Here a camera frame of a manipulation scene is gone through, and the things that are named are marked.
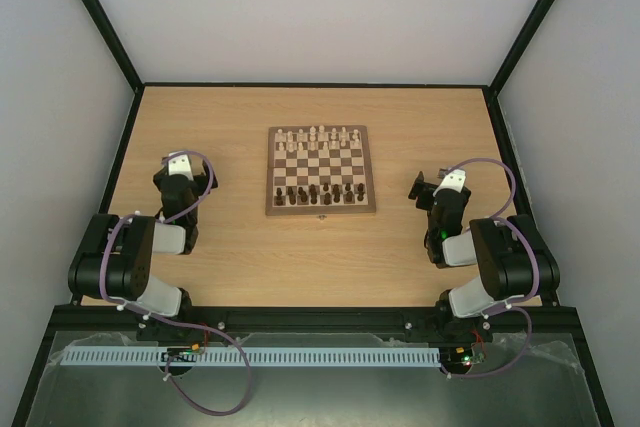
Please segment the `dark tall piece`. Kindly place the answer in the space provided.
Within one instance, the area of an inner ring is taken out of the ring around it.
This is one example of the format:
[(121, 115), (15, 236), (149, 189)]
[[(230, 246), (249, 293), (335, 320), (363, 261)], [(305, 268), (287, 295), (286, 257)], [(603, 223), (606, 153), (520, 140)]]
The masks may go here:
[(329, 191), (329, 184), (328, 183), (324, 183), (323, 184), (323, 204), (324, 205), (330, 205), (331, 204), (331, 193)]

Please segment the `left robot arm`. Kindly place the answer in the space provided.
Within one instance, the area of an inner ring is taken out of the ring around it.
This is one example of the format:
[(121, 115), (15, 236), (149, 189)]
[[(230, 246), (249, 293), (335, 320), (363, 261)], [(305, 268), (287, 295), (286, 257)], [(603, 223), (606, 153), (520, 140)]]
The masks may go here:
[(127, 307), (145, 319), (182, 319), (191, 308), (189, 293), (151, 273), (155, 254), (189, 255), (199, 236), (198, 206), (218, 182), (212, 165), (202, 159), (196, 173), (190, 151), (163, 159), (153, 176), (160, 193), (157, 214), (92, 216), (68, 271), (68, 287), (76, 297), (104, 300)]

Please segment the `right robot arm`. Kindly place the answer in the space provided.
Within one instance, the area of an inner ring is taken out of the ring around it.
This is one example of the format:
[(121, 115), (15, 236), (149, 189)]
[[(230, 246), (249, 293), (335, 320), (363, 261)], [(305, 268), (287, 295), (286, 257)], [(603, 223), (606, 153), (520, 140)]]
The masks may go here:
[(471, 318), (488, 318), (518, 303), (555, 291), (560, 271), (534, 220), (525, 214), (482, 218), (462, 226), (471, 191), (466, 173), (440, 174), (433, 184), (419, 173), (408, 198), (426, 212), (424, 247), (432, 264), (440, 269), (475, 265), (478, 276), (441, 295), (443, 310), (436, 326), (445, 337), (460, 337)]

